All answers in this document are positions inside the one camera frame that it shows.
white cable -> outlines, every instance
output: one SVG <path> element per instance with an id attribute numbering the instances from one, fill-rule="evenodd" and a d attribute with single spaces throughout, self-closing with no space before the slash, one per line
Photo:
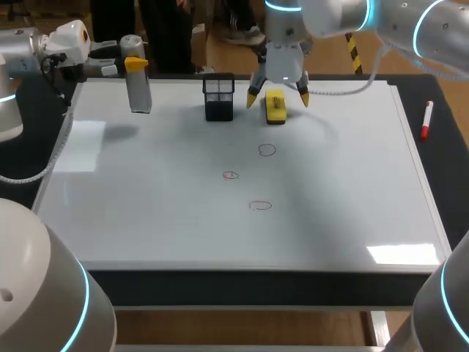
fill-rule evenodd
<path id="1" fill-rule="evenodd" d="M 321 92 L 319 90 L 312 90 L 309 92 L 309 94 L 341 96 L 341 95 L 354 95 L 354 94 L 362 93 L 363 91 L 370 88 L 370 86 L 373 84 L 373 81 L 376 78 L 376 75 L 378 74 L 378 70 L 380 69 L 381 60 L 383 59 L 384 56 L 386 56 L 386 54 L 390 50 L 391 50 L 390 45 L 384 45 L 380 48 L 380 50 L 378 51 L 376 55 L 376 59 L 374 60 L 373 72 L 370 75 L 369 80 L 365 83 L 363 87 L 354 89 L 354 90 L 349 90 L 349 91 L 342 91 L 342 92 Z M 297 87 L 295 87 L 292 84 L 285 84 L 285 85 L 291 89 L 298 90 Z"/>
<path id="2" fill-rule="evenodd" d="M 65 134 L 64 134 L 64 137 L 62 138 L 62 142 L 60 144 L 60 147 L 59 149 L 57 150 L 57 152 L 55 153 L 55 155 L 50 159 L 49 161 L 49 164 L 44 168 L 43 171 L 41 171 L 39 174 L 35 175 L 35 176 L 32 176 L 32 177 L 28 177 L 28 178 L 24 178 L 22 180 L 15 180 L 13 178 L 8 178 L 8 177 L 5 177 L 5 176 L 1 176 L 0 175 L 0 181 L 1 182 L 4 182 L 4 183 L 9 183 L 11 185 L 23 185 L 23 184 L 26 184 L 26 183 L 31 183 L 31 182 L 34 182 L 34 181 L 37 181 L 37 180 L 40 180 L 41 178 L 43 178 L 44 176 L 47 175 L 47 173 L 53 168 L 53 166 L 56 164 L 57 160 L 59 159 L 59 156 L 60 154 L 62 154 L 62 151 L 64 150 L 65 148 L 65 145 L 67 144 L 67 140 L 68 140 L 68 137 L 70 137 L 70 133 L 72 132 L 72 126 L 73 126 L 73 111 L 71 108 L 69 108 L 67 110 L 67 112 L 65 112 L 63 114 L 64 118 L 67 118 L 67 115 L 70 116 L 70 119 L 68 121 L 68 125 L 67 125 L 67 129 L 65 130 Z"/>
<path id="3" fill-rule="evenodd" d="M 424 71 L 425 73 L 428 73 L 430 75 L 433 75 L 438 78 L 445 79 L 447 81 L 469 81 L 469 76 L 465 76 L 464 74 L 461 75 L 452 75 L 450 73 L 442 72 L 439 70 L 435 70 L 431 67 L 428 67 L 425 65 L 422 61 L 416 59 L 412 54 L 402 50 L 398 49 L 399 53 L 401 53 L 402 56 L 404 56 L 406 59 L 408 59 L 410 62 L 412 62 L 418 69 Z"/>

whiteboard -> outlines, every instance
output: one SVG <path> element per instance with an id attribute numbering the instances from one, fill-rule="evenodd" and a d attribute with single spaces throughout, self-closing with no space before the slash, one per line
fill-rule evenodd
<path id="1" fill-rule="evenodd" d="M 318 81 L 348 90 L 360 81 Z M 283 89 L 285 125 L 262 97 L 206 122 L 202 81 L 152 81 L 151 114 L 125 82 L 75 94 L 72 136 L 37 209 L 86 268 L 431 272 L 451 250 L 399 94 Z"/>

person's legs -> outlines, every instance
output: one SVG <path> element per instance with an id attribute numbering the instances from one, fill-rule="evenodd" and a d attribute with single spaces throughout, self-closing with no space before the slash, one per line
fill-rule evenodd
<path id="1" fill-rule="evenodd" d="M 176 0 L 139 0 L 153 58 L 160 73 L 195 73 L 192 19 Z"/>
<path id="2" fill-rule="evenodd" d="M 265 40 L 249 0 L 223 0 L 222 3 L 226 25 L 221 32 L 222 39 L 238 45 L 259 45 Z"/>
<path id="3" fill-rule="evenodd" d="M 95 42 L 119 40 L 135 32 L 133 0 L 90 0 Z"/>

red marker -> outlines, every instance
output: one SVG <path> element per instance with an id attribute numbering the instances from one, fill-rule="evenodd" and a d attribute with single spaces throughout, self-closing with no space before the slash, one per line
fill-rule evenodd
<path id="1" fill-rule="evenodd" d="M 420 140 L 423 142 L 428 139 L 428 131 L 430 128 L 430 120 L 432 119 L 432 112 L 433 102 L 429 101 L 426 103 L 424 125 L 422 126 L 422 132 L 420 133 Z"/>

black pencil cup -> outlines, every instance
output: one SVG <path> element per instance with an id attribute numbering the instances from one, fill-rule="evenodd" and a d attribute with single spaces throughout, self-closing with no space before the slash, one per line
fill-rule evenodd
<path id="1" fill-rule="evenodd" d="M 206 121 L 228 122 L 233 120 L 233 93 L 235 75 L 232 73 L 208 73 L 204 75 Z"/>

